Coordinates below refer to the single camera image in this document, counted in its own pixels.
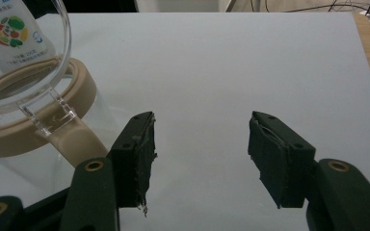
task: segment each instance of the beige ring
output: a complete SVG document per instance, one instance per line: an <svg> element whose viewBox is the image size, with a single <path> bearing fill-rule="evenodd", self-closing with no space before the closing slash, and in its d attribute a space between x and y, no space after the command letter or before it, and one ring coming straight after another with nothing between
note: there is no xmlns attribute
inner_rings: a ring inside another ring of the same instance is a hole
<svg viewBox="0 0 370 231"><path fill-rule="evenodd" d="M83 63L70 59L67 72L72 74L69 86L61 93L62 98L81 118L92 106L95 95L95 82ZM56 104L49 105L37 112L38 115L53 115L61 110ZM10 157L35 150L48 141L43 138L35 125L22 118L13 123L0 126L0 157Z"/></svg>

